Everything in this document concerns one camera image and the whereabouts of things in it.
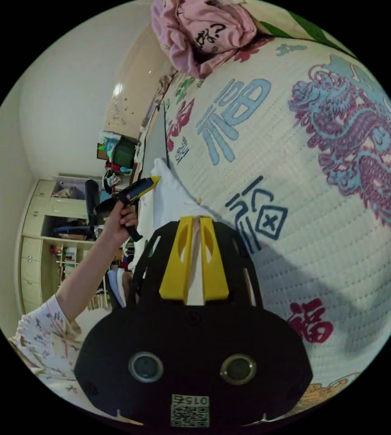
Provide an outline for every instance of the purple dragon print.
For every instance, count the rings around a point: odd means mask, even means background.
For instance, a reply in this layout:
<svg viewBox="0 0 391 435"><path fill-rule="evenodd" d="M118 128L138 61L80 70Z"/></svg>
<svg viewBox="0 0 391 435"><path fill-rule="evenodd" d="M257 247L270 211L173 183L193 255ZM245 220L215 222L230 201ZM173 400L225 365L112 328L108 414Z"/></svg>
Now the purple dragon print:
<svg viewBox="0 0 391 435"><path fill-rule="evenodd" d="M309 148L330 185L341 195L359 194L383 225L391 228L391 109L381 86L358 66L331 56L315 65L309 82L292 88L289 109L311 135Z"/></svg>

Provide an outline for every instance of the white wall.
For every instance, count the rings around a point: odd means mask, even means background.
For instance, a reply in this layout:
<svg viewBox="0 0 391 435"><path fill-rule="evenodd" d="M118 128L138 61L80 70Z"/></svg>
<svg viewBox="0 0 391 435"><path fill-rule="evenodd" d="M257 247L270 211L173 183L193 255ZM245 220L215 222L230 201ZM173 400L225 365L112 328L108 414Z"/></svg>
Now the white wall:
<svg viewBox="0 0 391 435"><path fill-rule="evenodd" d="M19 129L21 82L0 107L0 328L15 333L20 313L14 293L15 242L27 196L34 184Z"/></svg>
<svg viewBox="0 0 391 435"><path fill-rule="evenodd" d="M20 126L37 178L103 175L99 133L125 56L149 24L148 2L118 6L71 30L28 68Z"/></svg>

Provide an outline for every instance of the black handle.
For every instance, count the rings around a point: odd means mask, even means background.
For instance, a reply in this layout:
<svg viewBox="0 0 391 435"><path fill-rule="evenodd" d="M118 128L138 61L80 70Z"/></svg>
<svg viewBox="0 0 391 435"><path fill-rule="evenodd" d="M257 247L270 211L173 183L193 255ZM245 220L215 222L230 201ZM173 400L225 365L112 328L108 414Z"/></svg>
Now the black handle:
<svg viewBox="0 0 391 435"><path fill-rule="evenodd" d="M142 239L142 236L137 232L134 226L126 227L126 230L134 242L139 242Z"/></svg>
<svg viewBox="0 0 391 435"><path fill-rule="evenodd" d="M127 199L125 196L123 196L122 198L119 197L119 200L124 204L125 207L127 207L131 203L131 201ZM129 233L129 236L132 237L132 240L134 242L139 242L142 239L142 236L137 232L134 226L131 227L126 226L126 230Z"/></svg>

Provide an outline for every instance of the human arm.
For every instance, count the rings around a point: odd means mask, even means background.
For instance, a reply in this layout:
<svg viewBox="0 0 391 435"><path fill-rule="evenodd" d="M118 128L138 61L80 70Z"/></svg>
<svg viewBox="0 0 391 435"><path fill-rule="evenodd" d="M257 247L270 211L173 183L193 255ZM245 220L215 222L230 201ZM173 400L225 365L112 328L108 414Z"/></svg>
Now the human arm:
<svg viewBox="0 0 391 435"><path fill-rule="evenodd" d="M96 243L59 287L56 299L69 322L88 306L116 251L130 237L125 225L136 226L136 214L133 207L124 208L118 201Z"/></svg>

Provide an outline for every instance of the red chinese character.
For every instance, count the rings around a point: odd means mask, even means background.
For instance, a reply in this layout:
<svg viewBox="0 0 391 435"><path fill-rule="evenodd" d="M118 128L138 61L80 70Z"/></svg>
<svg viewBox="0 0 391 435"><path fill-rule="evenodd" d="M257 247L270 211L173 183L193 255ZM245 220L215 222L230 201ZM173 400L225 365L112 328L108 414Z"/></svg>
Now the red chinese character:
<svg viewBox="0 0 391 435"><path fill-rule="evenodd" d="M250 42L248 45L241 48L235 54L233 61L236 62L239 60L239 61L241 61L241 63L246 62L251 57L252 54L259 53L260 47L268 44L268 42L273 41L273 40L274 40L273 36L265 35L262 38L260 38L259 40Z"/></svg>
<svg viewBox="0 0 391 435"><path fill-rule="evenodd" d="M334 330L331 322L321 319L325 308L319 298L302 305L292 302L290 310L292 315L287 322L301 338L309 343L324 343Z"/></svg>
<svg viewBox="0 0 391 435"><path fill-rule="evenodd" d="M174 142L171 140L171 137L177 137L180 134L182 127L185 127L185 125L189 122L193 106L194 98L189 102L188 105L186 105L186 101L183 101L182 105L177 111L176 120L174 122L169 122L167 131L168 151L172 151L174 148Z"/></svg>

